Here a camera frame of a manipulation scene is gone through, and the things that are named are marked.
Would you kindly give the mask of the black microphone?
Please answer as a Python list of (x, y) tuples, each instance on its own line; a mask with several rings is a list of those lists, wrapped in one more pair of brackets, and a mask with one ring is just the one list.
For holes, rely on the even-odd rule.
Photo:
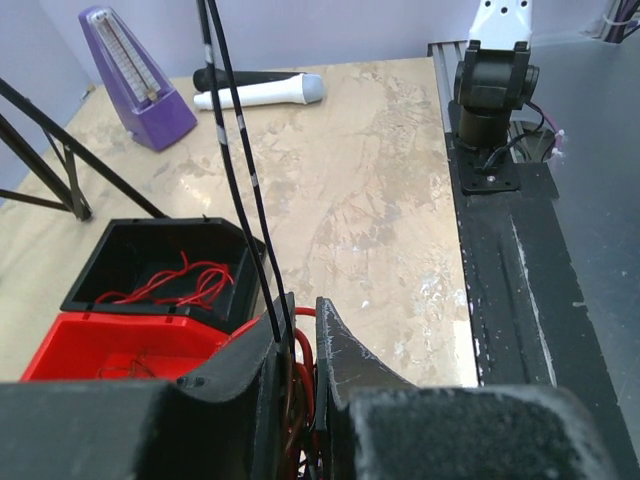
[[(224, 70), (216, 68), (214, 70), (219, 89), (230, 87), (229, 79)], [(286, 80), (297, 76), (298, 72), (275, 72), (275, 71), (235, 71), (234, 79), (236, 85), (247, 86), (253, 84), (269, 83)], [(204, 93), (210, 90), (210, 71), (207, 68), (196, 70), (192, 75), (194, 88), (197, 92)]]

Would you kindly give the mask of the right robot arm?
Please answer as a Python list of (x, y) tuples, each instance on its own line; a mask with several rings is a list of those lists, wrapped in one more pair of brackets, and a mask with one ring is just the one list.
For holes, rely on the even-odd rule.
[(457, 135), (470, 149), (506, 144), (511, 113), (531, 100), (540, 69), (530, 63), (531, 1), (479, 3), (454, 78)]

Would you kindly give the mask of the aluminium frame rail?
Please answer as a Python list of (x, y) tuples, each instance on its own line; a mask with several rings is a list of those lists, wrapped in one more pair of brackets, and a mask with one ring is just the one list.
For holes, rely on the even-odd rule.
[(458, 62), (464, 57), (465, 41), (438, 42), (428, 45), (428, 56), (433, 59), (441, 117), (445, 134), (452, 131), (449, 102), (453, 100), (453, 86)]

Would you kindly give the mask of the black plastic bin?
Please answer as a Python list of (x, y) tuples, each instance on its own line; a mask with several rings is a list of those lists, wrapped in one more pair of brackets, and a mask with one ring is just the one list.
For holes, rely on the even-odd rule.
[(259, 292), (242, 230), (222, 218), (111, 221), (61, 304), (64, 312), (186, 316), (225, 333)]

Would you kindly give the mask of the small brown cable clump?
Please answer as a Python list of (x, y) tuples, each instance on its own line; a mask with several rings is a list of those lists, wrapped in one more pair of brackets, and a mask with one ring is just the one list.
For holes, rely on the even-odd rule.
[(160, 375), (150, 363), (146, 350), (137, 353), (114, 353), (109, 355), (96, 372), (100, 380), (155, 379)]

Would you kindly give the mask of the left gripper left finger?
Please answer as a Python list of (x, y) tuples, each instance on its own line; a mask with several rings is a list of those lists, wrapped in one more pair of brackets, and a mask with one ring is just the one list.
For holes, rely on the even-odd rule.
[(8, 383), (5, 479), (273, 479), (283, 455), (285, 346), (295, 298), (182, 380)]

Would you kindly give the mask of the purple metronome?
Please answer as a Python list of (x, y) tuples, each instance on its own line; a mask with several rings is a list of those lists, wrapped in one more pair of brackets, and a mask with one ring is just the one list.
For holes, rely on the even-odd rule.
[(100, 78), (132, 140), (160, 152), (197, 125), (183, 97), (121, 17), (94, 6), (78, 20)]

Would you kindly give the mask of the white microphone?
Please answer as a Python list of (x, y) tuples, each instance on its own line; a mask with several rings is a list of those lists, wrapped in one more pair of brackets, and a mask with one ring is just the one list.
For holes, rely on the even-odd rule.
[[(242, 107), (252, 107), (283, 103), (316, 103), (325, 97), (326, 91), (320, 75), (301, 73), (284, 80), (239, 86), (237, 93)], [(223, 110), (233, 108), (230, 88), (219, 90), (218, 96)], [(193, 102), (198, 110), (213, 110), (210, 92), (194, 95)]]

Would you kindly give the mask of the red plastic bin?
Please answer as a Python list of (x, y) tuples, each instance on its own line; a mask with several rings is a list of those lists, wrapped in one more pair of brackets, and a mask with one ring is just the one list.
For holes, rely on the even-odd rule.
[(225, 333), (186, 316), (61, 313), (20, 380), (100, 380), (96, 372), (109, 355), (146, 350), (158, 379), (173, 381), (209, 360), (256, 322), (253, 318)]

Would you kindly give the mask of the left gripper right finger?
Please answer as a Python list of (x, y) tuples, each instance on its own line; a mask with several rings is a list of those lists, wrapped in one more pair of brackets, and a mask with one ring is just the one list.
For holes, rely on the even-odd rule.
[(419, 388), (316, 301), (326, 479), (617, 479), (588, 411), (547, 385)]

